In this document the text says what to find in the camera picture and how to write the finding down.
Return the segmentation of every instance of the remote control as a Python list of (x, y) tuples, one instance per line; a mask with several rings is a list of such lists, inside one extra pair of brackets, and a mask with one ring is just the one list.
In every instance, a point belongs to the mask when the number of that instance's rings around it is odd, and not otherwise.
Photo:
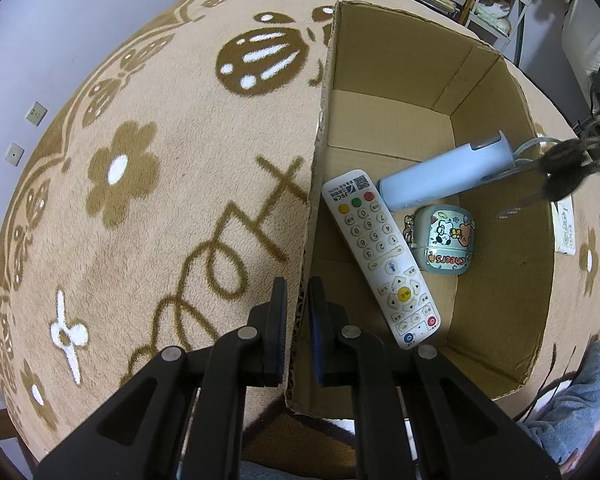
[(398, 345), (411, 348), (440, 327), (440, 314), (420, 269), (368, 174), (345, 173), (322, 197), (349, 245)]

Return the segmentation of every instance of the brown flower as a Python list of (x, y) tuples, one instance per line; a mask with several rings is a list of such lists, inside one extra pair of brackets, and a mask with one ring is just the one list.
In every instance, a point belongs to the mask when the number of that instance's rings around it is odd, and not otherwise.
[(105, 227), (120, 225), (129, 199), (146, 198), (157, 186), (158, 158), (144, 153), (156, 131), (155, 123), (139, 129), (138, 123), (127, 121), (116, 130), (111, 147), (100, 148), (91, 158), (88, 175), (95, 186), (87, 195), (87, 214), (102, 211)]
[(596, 279), (598, 273), (598, 252), (596, 251), (596, 230), (592, 227), (589, 229), (589, 241), (584, 242), (580, 246), (580, 254), (578, 258), (580, 270), (587, 273), (587, 281), (584, 285), (584, 293), (588, 292), (591, 296), (593, 291), (593, 280)]
[(40, 382), (40, 378), (31, 371), (26, 359), (24, 360), (24, 370), (20, 372), (20, 377), (22, 378), (22, 384), (29, 394), (29, 400), (33, 409), (45, 421), (46, 426), (51, 431), (55, 431), (58, 428), (58, 417), (45, 397), (45, 387)]

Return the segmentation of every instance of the cardboard box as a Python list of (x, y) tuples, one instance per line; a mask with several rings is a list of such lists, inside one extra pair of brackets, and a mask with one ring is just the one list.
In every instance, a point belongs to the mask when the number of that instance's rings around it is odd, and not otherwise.
[[(336, 6), (321, 107), (302, 284), (320, 276), (328, 300), (343, 305), (353, 324), (396, 344), (320, 202), (322, 184), (355, 168), (377, 182), (498, 130), (515, 149), (535, 136), (534, 126), (499, 53), (408, 12), (364, 2)], [(448, 172), (453, 178), (453, 168)], [(538, 178), (527, 172), (442, 199), (474, 215), (474, 260), (461, 276), (424, 273), (442, 316), (442, 326), (427, 342), (491, 398), (528, 380), (548, 315), (554, 272), (549, 206), (528, 206), (505, 221), (496, 216), (539, 185)], [(399, 226), (405, 213), (394, 214)], [(287, 398), (300, 412), (352, 418), (348, 388), (321, 388), (312, 377), (303, 306)]]

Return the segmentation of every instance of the cartoon print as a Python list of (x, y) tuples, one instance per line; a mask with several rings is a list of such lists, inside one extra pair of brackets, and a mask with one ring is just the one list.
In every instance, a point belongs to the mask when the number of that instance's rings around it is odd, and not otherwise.
[(451, 232), (452, 227), (453, 224), (451, 222), (445, 222), (442, 220), (438, 222), (438, 227), (436, 227), (436, 232), (438, 233), (438, 236), (436, 236), (436, 241), (439, 244), (449, 245), (451, 243), (451, 236), (449, 233)]
[(461, 235), (458, 237), (458, 241), (462, 247), (468, 247), (469, 243), (471, 243), (471, 231), (472, 227), (468, 224), (460, 224)]
[[(225, 44), (216, 60), (216, 77), (230, 92), (246, 97), (272, 92), (289, 83), (300, 73), (307, 60), (310, 44), (298, 28), (296, 20), (281, 12), (259, 12), (253, 19), (265, 25), (248, 30)], [(333, 6), (319, 6), (312, 20), (322, 27), (322, 43), (331, 37)], [(316, 33), (307, 27), (307, 36), (317, 43)], [(317, 75), (308, 80), (310, 86), (322, 82), (324, 65), (318, 60)]]

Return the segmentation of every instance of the rug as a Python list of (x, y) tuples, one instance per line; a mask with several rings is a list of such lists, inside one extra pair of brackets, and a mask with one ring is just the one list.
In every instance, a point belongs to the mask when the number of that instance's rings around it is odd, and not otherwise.
[[(336, 1), (183, 0), (52, 121), (0, 232), (0, 392), (37, 459), (159, 349), (243, 325), (275, 276), (288, 352)], [(366, 1), (471, 35), (411, 0)], [(249, 390), (244, 422), (246, 460), (351, 478), (350, 433), (293, 414), (282, 387)]]

